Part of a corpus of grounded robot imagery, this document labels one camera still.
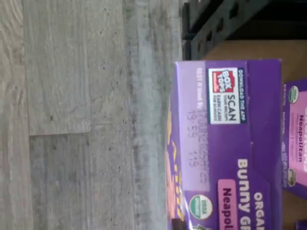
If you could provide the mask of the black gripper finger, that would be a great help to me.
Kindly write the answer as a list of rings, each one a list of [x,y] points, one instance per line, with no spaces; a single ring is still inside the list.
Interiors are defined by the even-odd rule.
[[[186,222],[180,218],[171,219],[172,230],[186,230]]]

